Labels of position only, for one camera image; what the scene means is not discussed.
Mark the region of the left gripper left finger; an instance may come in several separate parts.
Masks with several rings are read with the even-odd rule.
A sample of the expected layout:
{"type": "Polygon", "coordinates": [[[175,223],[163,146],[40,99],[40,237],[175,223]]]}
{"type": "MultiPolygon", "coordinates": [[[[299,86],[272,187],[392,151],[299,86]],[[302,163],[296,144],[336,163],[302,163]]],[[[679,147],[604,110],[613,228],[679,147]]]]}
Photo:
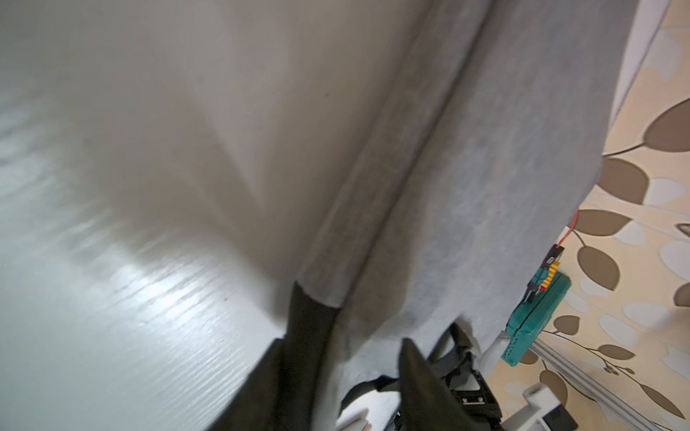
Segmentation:
{"type": "Polygon", "coordinates": [[[288,326],[264,352],[209,430],[309,430],[337,308],[293,284],[288,326]]]}

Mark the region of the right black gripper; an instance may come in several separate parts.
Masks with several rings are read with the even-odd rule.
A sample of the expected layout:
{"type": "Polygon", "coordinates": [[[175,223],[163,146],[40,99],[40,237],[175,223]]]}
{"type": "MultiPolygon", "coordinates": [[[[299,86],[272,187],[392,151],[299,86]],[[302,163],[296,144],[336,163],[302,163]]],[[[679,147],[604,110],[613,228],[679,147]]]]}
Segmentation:
{"type": "MultiPolygon", "coordinates": [[[[449,389],[468,413],[502,422],[499,402],[481,373],[474,368],[471,341],[457,323],[452,323],[443,333],[432,353],[429,354],[427,362],[431,365],[433,374],[449,389]]],[[[354,400],[372,391],[400,393],[399,378],[381,375],[373,381],[355,385],[342,399],[341,409],[346,409],[354,400]]],[[[405,430],[402,422],[400,404],[399,411],[393,420],[395,430],[405,430]]]]}

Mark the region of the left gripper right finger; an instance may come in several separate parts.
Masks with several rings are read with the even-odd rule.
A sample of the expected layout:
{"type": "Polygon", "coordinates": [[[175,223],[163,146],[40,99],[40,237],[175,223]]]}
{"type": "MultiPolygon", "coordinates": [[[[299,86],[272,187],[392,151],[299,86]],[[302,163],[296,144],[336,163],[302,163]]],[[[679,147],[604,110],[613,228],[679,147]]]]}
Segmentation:
{"type": "Polygon", "coordinates": [[[398,357],[401,416],[405,430],[502,430],[500,420],[473,416],[432,371],[411,339],[398,357]]]}

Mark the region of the white computer mouse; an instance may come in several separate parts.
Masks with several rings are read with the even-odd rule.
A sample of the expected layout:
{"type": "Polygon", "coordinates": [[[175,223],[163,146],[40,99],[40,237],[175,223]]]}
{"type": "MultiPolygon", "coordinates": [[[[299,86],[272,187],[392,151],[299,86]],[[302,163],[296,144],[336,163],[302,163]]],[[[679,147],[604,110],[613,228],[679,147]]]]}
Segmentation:
{"type": "Polygon", "coordinates": [[[394,430],[393,420],[400,408],[401,397],[396,391],[372,391],[354,400],[339,416],[337,430],[394,430]]]}

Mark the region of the grey laptop bag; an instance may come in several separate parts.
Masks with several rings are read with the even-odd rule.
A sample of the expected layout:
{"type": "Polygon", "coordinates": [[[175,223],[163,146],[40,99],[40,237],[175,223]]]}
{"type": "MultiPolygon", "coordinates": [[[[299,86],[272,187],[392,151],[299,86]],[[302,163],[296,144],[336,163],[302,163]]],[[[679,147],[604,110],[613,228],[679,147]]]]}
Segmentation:
{"type": "Polygon", "coordinates": [[[601,172],[634,1],[438,1],[296,278],[284,430],[460,323],[485,351],[601,172]]]}

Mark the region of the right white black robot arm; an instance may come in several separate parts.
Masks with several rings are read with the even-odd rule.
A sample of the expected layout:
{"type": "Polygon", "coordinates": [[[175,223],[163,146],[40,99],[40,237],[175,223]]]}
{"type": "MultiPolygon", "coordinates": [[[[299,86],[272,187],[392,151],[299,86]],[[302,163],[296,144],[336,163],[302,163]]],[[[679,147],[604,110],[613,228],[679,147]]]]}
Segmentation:
{"type": "Polygon", "coordinates": [[[501,408],[482,374],[474,368],[469,337],[452,324],[431,356],[422,357],[411,339],[402,342],[399,376],[384,376],[351,389],[341,409],[371,391],[401,395],[395,430],[576,430],[579,425],[545,384],[523,393],[526,405],[512,416],[501,408]]]}

